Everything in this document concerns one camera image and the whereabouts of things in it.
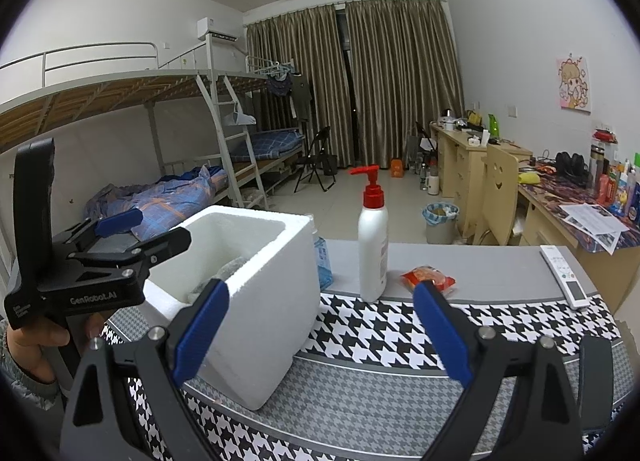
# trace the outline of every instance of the yellow cloth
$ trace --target yellow cloth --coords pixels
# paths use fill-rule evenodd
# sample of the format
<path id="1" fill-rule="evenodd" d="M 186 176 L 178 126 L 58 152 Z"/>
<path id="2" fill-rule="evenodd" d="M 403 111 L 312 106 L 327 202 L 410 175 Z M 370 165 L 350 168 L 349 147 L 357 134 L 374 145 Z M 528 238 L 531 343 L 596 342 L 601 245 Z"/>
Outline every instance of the yellow cloth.
<path id="1" fill-rule="evenodd" d="M 540 176 L 537 172 L 521 172 L 518 174 L 518 183 L 537 185 L 540 183 Z"/>

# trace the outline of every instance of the gray jacket sleeve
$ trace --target gray jacket sleeve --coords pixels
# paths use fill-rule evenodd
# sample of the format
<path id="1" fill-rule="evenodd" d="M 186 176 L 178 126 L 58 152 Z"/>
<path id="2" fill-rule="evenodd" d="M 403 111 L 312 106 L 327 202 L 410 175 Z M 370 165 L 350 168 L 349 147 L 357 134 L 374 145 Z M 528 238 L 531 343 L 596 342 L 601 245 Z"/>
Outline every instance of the gray jacket sleeve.
<path id="1" fill-rule="evenodd" d="M 0 371 L 4 380 L 22 403 L 25 413 L 34 421 L 42 439 L 55 447 L 60 442 L 64 414 L 57 382 L 40 383 L 25 374 L 9 354 L 6 343 L 6 320 L 0 320 Z"/>

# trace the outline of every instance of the remote control screen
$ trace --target remote control screen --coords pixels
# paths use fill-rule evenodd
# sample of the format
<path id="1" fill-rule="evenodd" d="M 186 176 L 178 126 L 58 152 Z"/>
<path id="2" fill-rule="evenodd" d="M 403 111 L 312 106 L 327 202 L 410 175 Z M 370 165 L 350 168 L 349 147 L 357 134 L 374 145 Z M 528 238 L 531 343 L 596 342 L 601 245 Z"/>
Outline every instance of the remote control screen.
<path id="1" fill-rule="evenodd" d="M 586 298 L 584 296 L 584 293 L 580 289 L 580 284 L 578 284 L 576 281 L 569 281 L 566 283 L 566 285 L 569 287 L 569 291 L 571 291 L 571 294 L 574 296 L 575 300 L 584 300 Z"/>

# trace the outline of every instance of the human hand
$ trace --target human hand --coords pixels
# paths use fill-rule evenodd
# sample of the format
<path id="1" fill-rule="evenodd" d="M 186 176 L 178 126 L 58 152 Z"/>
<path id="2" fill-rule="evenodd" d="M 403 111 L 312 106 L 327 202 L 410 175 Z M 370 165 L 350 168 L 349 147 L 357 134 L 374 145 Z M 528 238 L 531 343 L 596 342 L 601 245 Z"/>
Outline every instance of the human hand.
<path id="1" fill-rule="evenodd" d="M 100 313 L 94 313 L 84 324 L 87 338 L 94 338 L 102 332 L 105 319 Z M 33 322 L 13 329 L 6 328 L 6 343 L 14 362 L 27 374 L 43 383 L 53 383 L 56 375 L 44 358 L 40 346 L 61 347 L 69 343 L 69 332 L 43 316 Z"/>

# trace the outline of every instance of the plaid blanket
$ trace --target plaid blanket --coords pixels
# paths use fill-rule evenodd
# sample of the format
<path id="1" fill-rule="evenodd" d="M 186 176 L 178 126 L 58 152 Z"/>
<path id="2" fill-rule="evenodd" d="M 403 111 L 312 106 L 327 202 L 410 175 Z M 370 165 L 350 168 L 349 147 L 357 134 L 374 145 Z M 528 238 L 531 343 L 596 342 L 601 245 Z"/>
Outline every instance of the plaid blanket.
<path id="1" fill-rule="evenodd" d="M 256 160 L 276 160 L 281 154 L 292 151 L 302 145 L 302 135 L 297 129 L 278 129 L 263 131 L 251 135 L 251 145 L 254 147 Z M 242 142 L 230 152 L 231 161 L 249 162 L 249 151 L 246 142 Z"/>
<path id="2" fill-rule="evenodd" d="M 216 193 L 226 187 L 227 181 L 224 170 L 211 176 L 207 167 L 202 167 L 192 180 L 123 187 L 109 184 L 86 203 L 84 216 L 98 219 L 139 208 L 143 214 L 142 224 L 133 227 L 131 232 L 140 241 L 146 241 L 209 206 Z"/>

